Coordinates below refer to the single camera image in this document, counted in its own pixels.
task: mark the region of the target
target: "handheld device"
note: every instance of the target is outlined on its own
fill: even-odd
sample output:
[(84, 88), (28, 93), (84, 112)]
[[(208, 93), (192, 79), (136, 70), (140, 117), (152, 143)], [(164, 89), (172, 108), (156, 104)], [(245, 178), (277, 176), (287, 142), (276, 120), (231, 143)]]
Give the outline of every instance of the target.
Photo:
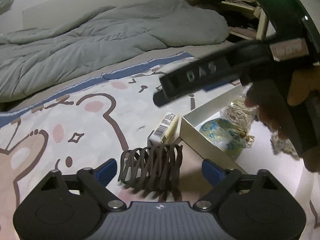
[(20, 239), (298, 240), (305, 227), (303, 209), (267, 170), (244, 175), (204, 160), (202, 174), (214, 188), (193, 207), (132, 202), (128, 208), (105, 188), (116, 171), (114, 159), (73, 175), (50, 171), (14, 213)]
[(160, 78), (154, 94), (163, 106), (208, 85), (240, 79), (253, 83), (247, 97), (263, 106), (289, 136), (300, 157), (320, 141), (320, 113), (314, 94), (292, 107), (287, 95), (292, 74), (312, 68), (320, 59), (320, 35), (300, 0), (258, 0), (276, 30), (262, 41), (241, 41)]

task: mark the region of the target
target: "white box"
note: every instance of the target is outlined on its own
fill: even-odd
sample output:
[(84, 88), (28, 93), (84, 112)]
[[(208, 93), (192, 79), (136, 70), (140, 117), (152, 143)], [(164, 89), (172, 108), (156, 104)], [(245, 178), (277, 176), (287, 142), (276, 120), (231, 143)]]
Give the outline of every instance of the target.
[(245, 173), (227, 154), (214, 146), (196, 127), (219, 113), (227, 104), (241, 96), (243, 87), (237, 85), (216, 98), (195, 108), (181, 119), (180, 138), (204, 159), (210, 159), (224, 169), (238, 169)]

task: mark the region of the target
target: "hand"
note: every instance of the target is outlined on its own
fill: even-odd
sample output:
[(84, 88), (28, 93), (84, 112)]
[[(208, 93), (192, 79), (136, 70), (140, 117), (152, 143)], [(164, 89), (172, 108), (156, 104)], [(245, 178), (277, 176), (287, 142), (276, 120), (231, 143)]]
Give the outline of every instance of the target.
[[(301, 104), (311, 91), (320, 90), (320, 66), (310, 70), (297, 70), (292, 75), (292, 81), (288, 94), (288, 104), (297, 106)], [(257, 104), (246, 98), (245, 105), (254, 107)], [(264, 109), (258, 109), (258, 118), (265, 123), (271, 131), (278, 130), (278, 136), (281, 139), (287, 139), (287, 135), (281, 130), (277, 120), (269, 117), (269, 114)], [(308, 150), (303, 154), (305, 167), (311, 172), (320, 172), (320, 146)]]

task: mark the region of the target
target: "shelf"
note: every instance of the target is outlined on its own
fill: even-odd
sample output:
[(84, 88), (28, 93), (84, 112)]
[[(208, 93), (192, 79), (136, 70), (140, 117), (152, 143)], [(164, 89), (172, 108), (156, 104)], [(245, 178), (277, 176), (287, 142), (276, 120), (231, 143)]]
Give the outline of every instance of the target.
[(235, 6), (235, 7), (240, 7), (240, 8), (244, 8), (244, 9), (247, 9), (247, 10), (250, 10), (250, 11), (254, 11), (255, 8), (252, 7), (252, 6), (246, 6), (244, 4), (239, 4), (239, 3), (234, 3), (234, 2), (228, 2), (228, 1), (222, 1), (221, 3), (223, 4), (228, 4), (228, 5), (232, 5), (232, 6)]
[(245, 36), (245, 35), (243, 35), (243, 34), (233, 32), (233, 31), (230, 31), (230, 34), (235, 35), (235, 36), (238, 36), (238, 37), (241, 37), (241, 38), (246, 39), (246, 40), (249, 40), (249, 41), (254, 40), (254, 39), (251, 38), (251, 37), (248, 37), (248, 36)]

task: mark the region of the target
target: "coiled spring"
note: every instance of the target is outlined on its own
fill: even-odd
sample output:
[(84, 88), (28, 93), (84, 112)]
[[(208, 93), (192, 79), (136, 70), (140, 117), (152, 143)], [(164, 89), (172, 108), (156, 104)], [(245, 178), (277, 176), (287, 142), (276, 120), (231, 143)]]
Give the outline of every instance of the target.
[(179, 185), (181, 164), (182, 146), (177, 144), (127, 150), (121, 155), (118, 181), (137, 190), (171, 190)]

